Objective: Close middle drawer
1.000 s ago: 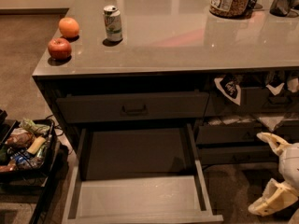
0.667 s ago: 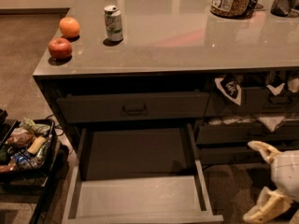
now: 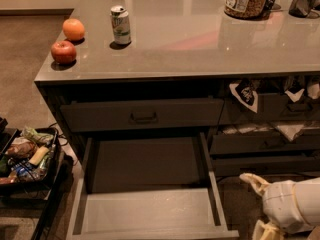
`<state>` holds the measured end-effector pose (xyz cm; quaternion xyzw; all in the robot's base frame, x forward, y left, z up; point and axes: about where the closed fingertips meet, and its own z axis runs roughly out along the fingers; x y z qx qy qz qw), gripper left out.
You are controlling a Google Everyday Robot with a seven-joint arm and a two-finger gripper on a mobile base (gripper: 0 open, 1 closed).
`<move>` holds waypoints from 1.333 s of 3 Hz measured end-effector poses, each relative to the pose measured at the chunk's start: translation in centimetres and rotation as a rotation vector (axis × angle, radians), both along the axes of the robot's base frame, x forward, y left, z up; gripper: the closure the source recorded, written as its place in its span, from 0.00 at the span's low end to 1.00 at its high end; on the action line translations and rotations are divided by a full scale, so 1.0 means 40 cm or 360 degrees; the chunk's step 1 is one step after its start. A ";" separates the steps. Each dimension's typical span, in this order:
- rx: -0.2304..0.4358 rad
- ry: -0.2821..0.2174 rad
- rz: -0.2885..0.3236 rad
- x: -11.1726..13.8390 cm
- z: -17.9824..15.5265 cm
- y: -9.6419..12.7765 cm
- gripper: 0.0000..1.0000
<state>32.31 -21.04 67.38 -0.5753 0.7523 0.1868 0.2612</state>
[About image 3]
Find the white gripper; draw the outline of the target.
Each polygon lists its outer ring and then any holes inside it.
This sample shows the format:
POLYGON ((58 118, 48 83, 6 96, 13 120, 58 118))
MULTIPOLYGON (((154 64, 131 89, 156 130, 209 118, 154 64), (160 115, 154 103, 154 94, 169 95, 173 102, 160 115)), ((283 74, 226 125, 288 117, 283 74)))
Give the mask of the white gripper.
POLYGON ((262 197, 263 212, 270 220, 268 223, 261 220, 256 222, 252 240, 284 240, 284 232, 294 234, 300 230, 300 213, 294 198, 293 181, 270 185, 267 180, 252 173, 242 173, 239 178, 250 184, 255 193, 262 197))

